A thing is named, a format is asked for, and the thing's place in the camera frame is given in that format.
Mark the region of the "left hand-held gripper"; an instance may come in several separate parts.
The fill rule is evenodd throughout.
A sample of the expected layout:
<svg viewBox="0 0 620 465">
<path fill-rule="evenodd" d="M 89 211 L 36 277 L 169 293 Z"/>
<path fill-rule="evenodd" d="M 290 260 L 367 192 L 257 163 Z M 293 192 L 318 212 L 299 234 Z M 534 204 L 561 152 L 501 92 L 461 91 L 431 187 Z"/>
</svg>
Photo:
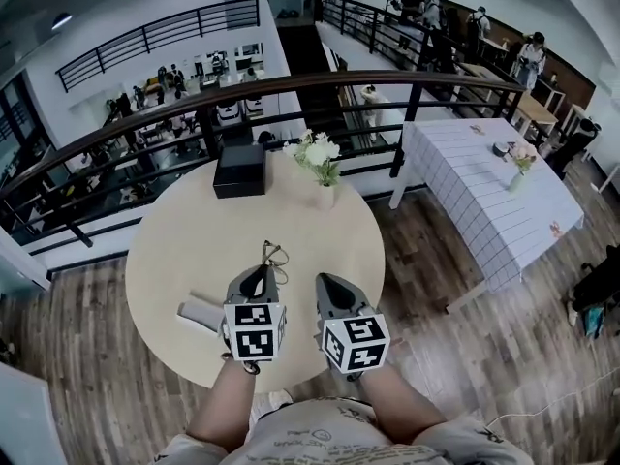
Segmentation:
<svg viewBox="0 0 620 465">
<path fill-rule="evenodd" d="M 279 356 L 286 306 L 279 301 L 272 266 L 260 264 L 234 278 L 223 304 L 223 333 L 237 361 L 272 361 Z"/>
</svg>

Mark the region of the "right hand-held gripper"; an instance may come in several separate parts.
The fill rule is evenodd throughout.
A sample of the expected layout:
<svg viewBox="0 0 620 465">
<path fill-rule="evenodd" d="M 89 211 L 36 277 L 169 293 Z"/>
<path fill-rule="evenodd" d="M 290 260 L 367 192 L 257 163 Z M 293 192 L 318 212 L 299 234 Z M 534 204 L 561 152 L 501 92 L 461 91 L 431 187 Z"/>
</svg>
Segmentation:
<svg viewBox="0 0 620 465">
<path fill-rule="evenodd" d="M 348 280 L 322 272 L 316 277 L 316 337 L 328 366 L 352 381 L 384 365 L 390 344 L 385 317 L 364 291 Z"/>
</svg>

